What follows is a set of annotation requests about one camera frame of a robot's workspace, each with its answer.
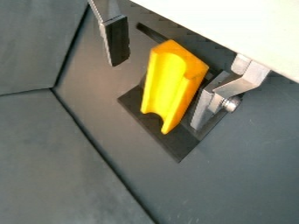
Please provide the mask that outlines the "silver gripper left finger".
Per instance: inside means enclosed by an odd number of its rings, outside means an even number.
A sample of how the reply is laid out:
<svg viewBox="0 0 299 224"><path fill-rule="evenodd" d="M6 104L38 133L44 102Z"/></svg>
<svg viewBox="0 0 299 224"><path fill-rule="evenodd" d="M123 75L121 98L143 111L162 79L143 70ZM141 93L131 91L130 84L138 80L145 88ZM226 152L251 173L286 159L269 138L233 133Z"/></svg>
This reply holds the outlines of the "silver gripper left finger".
<svg viewBox="0 0 299 224"><path fill-rule="evenodd" d="M109 63L117 67L130 57L127 16L121 12L118 0L89 0L89 5L98 19Z"/></svg>

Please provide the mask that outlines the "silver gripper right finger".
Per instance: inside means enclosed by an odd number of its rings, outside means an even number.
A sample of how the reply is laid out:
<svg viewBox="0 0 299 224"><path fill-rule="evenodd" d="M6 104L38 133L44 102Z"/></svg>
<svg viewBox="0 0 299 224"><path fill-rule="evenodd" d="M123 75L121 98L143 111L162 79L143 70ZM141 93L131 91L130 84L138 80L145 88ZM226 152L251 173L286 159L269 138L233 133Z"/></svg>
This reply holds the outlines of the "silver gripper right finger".
<svg viewBox="0 0 299 224"><path fill-rule="evenodd" d="M241 104L239 95L261 86L270 71L270 68L239 54L231 72L223 71L201 92L191 127L201 130L222 109L234 112Z"/></svg>

